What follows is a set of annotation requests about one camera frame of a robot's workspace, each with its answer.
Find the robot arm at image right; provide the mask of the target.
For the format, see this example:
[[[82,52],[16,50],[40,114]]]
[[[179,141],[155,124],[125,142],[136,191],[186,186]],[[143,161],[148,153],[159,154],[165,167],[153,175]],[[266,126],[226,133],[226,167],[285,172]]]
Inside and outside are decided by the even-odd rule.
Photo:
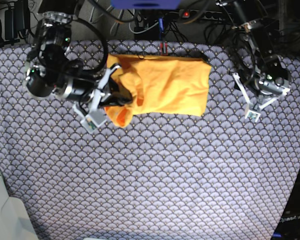
[[[245,119],[257,122],[267,106],[291,90],[291,74],[282,67],[269,33],[263,24],[268,16],[259,0],[218,0],[234,29],[243,33],[247,51],[251,53],[252,68],[233,73],[235,88],[245,102]]]

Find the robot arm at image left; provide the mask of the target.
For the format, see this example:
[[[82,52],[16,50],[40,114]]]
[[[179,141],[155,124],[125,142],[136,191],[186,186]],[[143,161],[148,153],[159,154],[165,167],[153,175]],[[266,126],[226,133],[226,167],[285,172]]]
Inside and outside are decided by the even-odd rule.
[[[23,85],[38,100],[56,96],[72,101],[72,109],[80,116],[81,125],[93,133],[106,122],[101,108],[122,107],[132,103],[133,98],[124,86],[112,79],[112,74],[121,65],[106,66],[109,56],[106,38],[91,23],[79,17],[83,3],[82,0],[41,1],[38,12],[42,19],[27,54]],[[66,57],[72,38],[72,22],[84,25],[99,38],[103,54],[96,68],[84,69],[82,60]]]

